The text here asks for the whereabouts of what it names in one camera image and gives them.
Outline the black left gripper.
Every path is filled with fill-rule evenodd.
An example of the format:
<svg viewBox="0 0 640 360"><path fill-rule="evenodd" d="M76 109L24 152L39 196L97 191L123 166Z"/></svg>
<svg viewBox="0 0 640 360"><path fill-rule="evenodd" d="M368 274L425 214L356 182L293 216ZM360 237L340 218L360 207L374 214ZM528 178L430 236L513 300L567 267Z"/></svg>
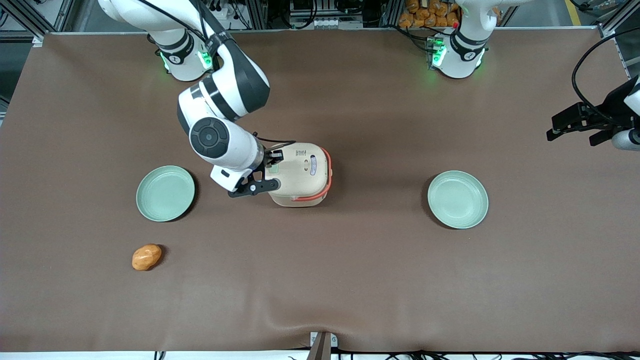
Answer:
<svg viewBox="0 0 640 360"><path fill-rule="evenodd" d="M640 80L636 75L610 91L598 109L610 117L610 123L624 129L638 129L640 116ZM602 126L601 117L583 102L577 102L551 117L551 129L546 132L547 141L572 132L596 130ZM618 147L615 136L619 127L601 129L589 137L592 147L611 142Z"/></svg>

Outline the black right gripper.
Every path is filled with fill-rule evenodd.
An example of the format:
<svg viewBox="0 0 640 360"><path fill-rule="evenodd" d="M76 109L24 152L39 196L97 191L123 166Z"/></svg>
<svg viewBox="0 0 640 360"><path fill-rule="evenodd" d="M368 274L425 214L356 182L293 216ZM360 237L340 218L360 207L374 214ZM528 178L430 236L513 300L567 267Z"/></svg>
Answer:
<svg viewBox="0 0 640 360"><path fill-rule="evenodd" d="M281 149L260 149L250 166L251 173L237 183L235 191L228 191L228 196L242 198L277 191L281 187L277 178L262 179L262 177L258 178L258 175L262 176L266 169L276 166L283 160L284 155Z"/></svg>

